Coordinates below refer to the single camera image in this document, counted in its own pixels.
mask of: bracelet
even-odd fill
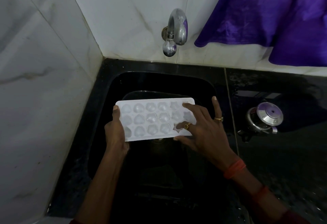
[[[245,165],[244,161],[242,159],[239,159],[224,172],[224,178],[230,179],[230,178],[234,177],[237,173],[242,171],[245,167],[246,167],[246,165]]]
[[[269,188],[267,186],[263,186],[257,193],[255,193],[254,195],[252,195],[252,200],[255,201],[255,202],[258,202],[268,192],[269,192]]]

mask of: chrome faucet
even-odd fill
[[[162,50],[165,56],[171,57],[176,53],[177,45],[184,45],[187,40],[187,19],[183,10],[176,8],[169,17],[168,26],[162,30],[165,40]]]

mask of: person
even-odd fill
[[[205,156],[232,182],[235,191],[252,219],[258,223],[309,223],[284,206],[246,168],[244,162],[230,148],[222,124],[222,112],[217,98],[212,97],[215,119],[205,107],[183,103],[193,112],[196,124],[186,124],[193,138],[174,137],[196,152]],[[112,121],[104,127],[107,147],[96,174],[89,186],[85,199],[71,224],[107,224],[110,220],[112,202],[120,169],[129,150],[125,142],[123,126],[119,120],[120,110],[113,107]]]

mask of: metal lid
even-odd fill
[[[280,108],[268,102],[263,102],[258,105],[257,115],[261,121],[270,126],[280,125],[284,118]]]

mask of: gold ring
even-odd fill
[[[190,124],[192,124],[192,123],[189,122],[188,124],[185,124],[185,125],[184,125],[184,128],[185,128],[186,130],[188,130]]]
[[[215,120],[218,120],[218,121],[222,121],[224,120],[224,117],[221,117],[221,118],[215,118]]]

